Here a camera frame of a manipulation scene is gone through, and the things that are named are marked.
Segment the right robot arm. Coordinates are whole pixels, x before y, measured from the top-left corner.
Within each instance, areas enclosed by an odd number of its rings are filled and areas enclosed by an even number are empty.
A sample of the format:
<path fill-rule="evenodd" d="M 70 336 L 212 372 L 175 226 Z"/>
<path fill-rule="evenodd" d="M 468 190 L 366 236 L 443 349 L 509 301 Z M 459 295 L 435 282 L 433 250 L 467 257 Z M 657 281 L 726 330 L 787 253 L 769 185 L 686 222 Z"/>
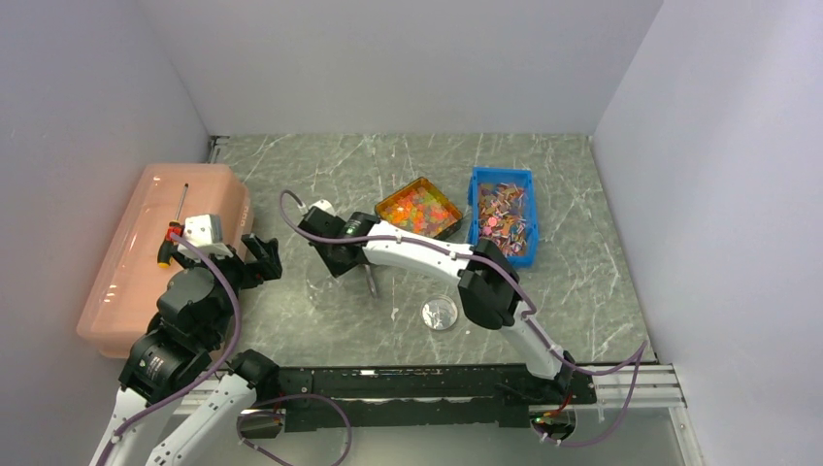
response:
<path fill-rule="evenodd" d="M 534 321 L 533 303 L 494 243 L 448 243 L 411 233 L 376 216 L 356 213 L 342 219 L 318 207 L 310 208 L 293 228 L 309 240 L 335 277 L 358 265 L 377 265 L 455 286 L 464 316 L 503 335 L 535 377 L 541 399 L 557 403 L 571 396 L 575 361 Z"/>

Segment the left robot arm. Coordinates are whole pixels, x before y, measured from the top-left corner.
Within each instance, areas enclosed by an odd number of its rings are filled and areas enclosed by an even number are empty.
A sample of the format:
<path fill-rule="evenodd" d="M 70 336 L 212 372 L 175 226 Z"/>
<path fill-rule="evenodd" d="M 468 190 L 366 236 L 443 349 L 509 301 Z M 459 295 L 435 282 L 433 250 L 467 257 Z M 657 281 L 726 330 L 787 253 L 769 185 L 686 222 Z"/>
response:
<path fill-rule="evenodd" d="M 280 279 L 279 242 L 246 234 L 245 262 L 218 241 L 200 246 L 171 234 L 163 255 L 182 269 L 156 302 L 147 333 L 131 347 L 119 375 L 112 417 L 94 465 L 191 465 L 218 426 L 280 394 L 280 368 L 247 349 L 240 291 Z"/>

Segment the metal scoop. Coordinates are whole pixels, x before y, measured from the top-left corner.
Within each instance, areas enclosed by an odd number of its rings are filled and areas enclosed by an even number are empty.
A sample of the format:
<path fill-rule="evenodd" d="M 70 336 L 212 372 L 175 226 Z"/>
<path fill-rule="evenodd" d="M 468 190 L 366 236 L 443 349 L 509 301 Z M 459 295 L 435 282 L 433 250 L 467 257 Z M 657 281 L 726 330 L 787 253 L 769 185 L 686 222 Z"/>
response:
<path fill-rule="evenodd" d="M 379 291 L 378 291 L 378 287 L 377 287 L 377 283 L 376 283 L 376 280 L 375 280 L 373 269 L 369 264 L 364 264 L 363 268 L 364 268 L 364 271 L 365 271 L 366 282 L 367 282 L 367 286 L 368 286 L 370 295 L 373 298 L 377 299 L 379 297 Z"/>

